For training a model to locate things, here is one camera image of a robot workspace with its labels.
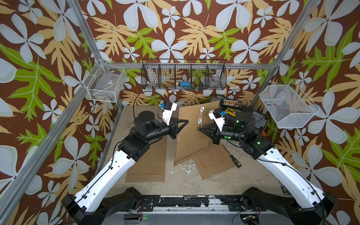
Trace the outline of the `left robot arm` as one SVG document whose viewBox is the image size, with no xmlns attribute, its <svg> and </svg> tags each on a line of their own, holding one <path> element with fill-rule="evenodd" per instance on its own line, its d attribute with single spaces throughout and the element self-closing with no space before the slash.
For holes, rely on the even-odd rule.
<svg viewBox="0 0 360 225">
<path fill-rule="evenodd" d="M 159 122 L 151 111 L 143 111 L 134 118 L 134 127 L 118 148 L 114 150 L 112 159 L 105 167 L 75 195 L 68 194 L 62 205 L 77 225 L 100 225 L 103 221 L 117 213 L 139 207 L 142 198 L 135 188 L 130 187 L 122 194 L 107 197 L 108 191 L 117 180 L 131 168 L 150 147 L 169 136 L 176 139 L 180 131 L 188 124 L 188 120 L 172 117 L 172 112 L 165 110 L 165 118 Z"/>
</svg>

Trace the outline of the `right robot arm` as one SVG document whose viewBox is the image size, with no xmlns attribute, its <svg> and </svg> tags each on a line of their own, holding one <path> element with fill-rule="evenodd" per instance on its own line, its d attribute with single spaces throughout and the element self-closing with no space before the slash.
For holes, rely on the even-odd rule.
<svg viewBox="0 0 360 225">
<path fill-rule="evenodd" d="M 266 167 L 290 192 L 282 197 L 250 187 L 242 196 L 245 210 L 256 207 L 267 209 L 289 218 L 295 225 L 322 225 L 330 215 L 337 199 L 325 194 L 301 175 L 283 156 L 275 145 L 262 135 L 265 117 L 256 118 L 250 112 L 228 113 L 221 109 L 209 111 L 213 124 L 199 128 L 212 139 L 237 141 L 239 147 L 254 160 Z"/>
</svg>

